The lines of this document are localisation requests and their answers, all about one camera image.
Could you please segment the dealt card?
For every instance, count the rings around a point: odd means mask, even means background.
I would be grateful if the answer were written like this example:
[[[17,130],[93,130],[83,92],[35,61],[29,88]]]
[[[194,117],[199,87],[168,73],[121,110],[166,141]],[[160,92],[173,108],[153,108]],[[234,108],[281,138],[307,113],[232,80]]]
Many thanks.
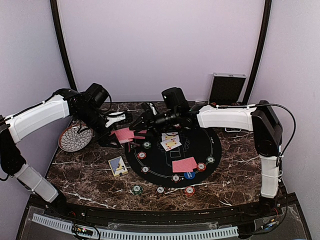
[[[175,160],[172,162],[173,173],[187,173],[192,172],[198,166],[194,157],[188,157],[181,160]]]
[[[153,133],[150,130],[138,130],[134,131],[134,139],[146,139],[153,136]]]

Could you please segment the green chips mat edge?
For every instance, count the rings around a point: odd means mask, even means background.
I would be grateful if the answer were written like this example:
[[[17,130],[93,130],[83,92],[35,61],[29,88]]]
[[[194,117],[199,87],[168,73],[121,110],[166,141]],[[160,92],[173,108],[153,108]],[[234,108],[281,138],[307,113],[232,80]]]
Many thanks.
[[[213,156],[208,156],[206,161],[209,163],[209,164],[213,164],[215,162],[215,158]]]

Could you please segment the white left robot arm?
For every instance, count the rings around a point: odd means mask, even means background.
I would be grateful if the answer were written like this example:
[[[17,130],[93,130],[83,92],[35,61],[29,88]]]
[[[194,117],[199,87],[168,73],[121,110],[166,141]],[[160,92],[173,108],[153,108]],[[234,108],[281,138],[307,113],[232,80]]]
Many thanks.
[[[51,203],[51,210],[60,218],[67,218],[71,213],[70,206],[62,200],[64,195],[30,166],[17,143],[54,121],[75,117],[98,135],[100,146],[120,148],[121,144],[112,132],[114,126],[130,123],[133,116],[127,111],[102,111],[100,108],[109,96],[108,91],[97,83],[83,92],[61,88],[41,103],[0,118],[1,169]]]

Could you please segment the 100 chips mat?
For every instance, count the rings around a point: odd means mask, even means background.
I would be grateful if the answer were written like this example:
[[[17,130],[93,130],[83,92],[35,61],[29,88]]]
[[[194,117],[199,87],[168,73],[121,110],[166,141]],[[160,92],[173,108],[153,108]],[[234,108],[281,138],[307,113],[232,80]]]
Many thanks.
[[[143,166],[141,168],[141,172],[144,173],[144,174],[147,174],[149,171],[150,171],[150,168],[148,166]]]

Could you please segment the red back card deck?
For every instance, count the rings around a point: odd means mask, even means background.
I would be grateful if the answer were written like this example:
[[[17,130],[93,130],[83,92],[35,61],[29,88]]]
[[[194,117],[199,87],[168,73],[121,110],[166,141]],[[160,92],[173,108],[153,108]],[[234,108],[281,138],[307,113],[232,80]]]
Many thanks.
[[[114,130],[111,134],[115,134],[120,144],[131,142],[135,137],[134,131],[130,130],[128,127]]]

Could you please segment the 100 chips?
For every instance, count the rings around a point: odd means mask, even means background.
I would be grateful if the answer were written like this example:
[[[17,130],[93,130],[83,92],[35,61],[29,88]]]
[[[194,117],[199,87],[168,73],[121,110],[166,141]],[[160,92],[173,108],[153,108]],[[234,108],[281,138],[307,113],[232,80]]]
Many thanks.
[[[174,182],[174,183],[178,183],[180,180],[181,180],[181,177],[177,174],[174,174],[172,177],[171,177],[171,180]]]

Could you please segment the green chips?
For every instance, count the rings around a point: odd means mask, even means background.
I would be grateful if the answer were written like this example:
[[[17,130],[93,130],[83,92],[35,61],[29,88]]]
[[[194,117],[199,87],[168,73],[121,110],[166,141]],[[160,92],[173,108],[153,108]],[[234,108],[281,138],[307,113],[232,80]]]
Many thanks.
[[[142,146],[145,148],[145,149],[150,149],[152,147],[152,144],[149,142],[149,141],[145,141]]]

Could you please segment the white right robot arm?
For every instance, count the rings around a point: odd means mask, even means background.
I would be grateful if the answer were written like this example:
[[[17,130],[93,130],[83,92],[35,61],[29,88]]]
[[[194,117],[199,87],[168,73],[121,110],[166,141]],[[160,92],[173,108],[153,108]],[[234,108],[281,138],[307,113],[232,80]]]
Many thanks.
[[[261,160],[261,190],[264,199],[255,205],[255,213],[266,217],[275,208],[272,200],[278,192],[281,178],[283,127],[266,100],[250,105],[206,104],[190,106],[180,87],[171,87],[161,93],[167,111],[159,113],[152,103],[142,103],[143,113],[129,126],[130,130],[164,132],[179,126],[231,128],[252,132],[255,150]]]

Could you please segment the black orange 100 chip stack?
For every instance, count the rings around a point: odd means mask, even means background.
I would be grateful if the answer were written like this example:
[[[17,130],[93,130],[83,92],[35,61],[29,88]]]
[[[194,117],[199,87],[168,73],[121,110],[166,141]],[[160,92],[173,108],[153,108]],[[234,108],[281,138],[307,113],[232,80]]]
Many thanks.
[[[163,186],[158,186],[155,190],[157,195],[163,195],[165,193],[166,189]]]

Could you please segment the red 5 chip stack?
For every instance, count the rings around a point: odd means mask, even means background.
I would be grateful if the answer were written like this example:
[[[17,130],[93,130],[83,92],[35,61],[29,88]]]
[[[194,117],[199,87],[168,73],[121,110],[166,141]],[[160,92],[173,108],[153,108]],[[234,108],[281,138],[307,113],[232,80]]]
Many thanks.
[[[196,190],[193,186],[187,186],[185,189],[184,189],[184,194],[187,196],[187,197],[192,197],[194,194],[195,194]]]

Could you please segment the green chip stack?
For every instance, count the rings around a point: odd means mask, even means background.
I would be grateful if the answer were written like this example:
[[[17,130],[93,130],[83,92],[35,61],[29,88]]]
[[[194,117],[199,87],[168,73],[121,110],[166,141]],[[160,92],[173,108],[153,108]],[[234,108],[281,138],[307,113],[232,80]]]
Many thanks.
[[[143,187],[141,185],[134,185],[131,189],[134,195],[141,195],[143,193]]]

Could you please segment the two of hearts card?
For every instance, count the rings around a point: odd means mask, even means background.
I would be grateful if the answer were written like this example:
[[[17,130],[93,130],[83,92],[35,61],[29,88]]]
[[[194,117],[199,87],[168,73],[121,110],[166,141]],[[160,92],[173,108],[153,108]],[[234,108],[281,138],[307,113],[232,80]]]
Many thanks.
[[[161,139],[162,141],[168,141],[168,140],[175,140],[178,141],[179,140],[179,134],[178,132],[165,132],[161,134]]]

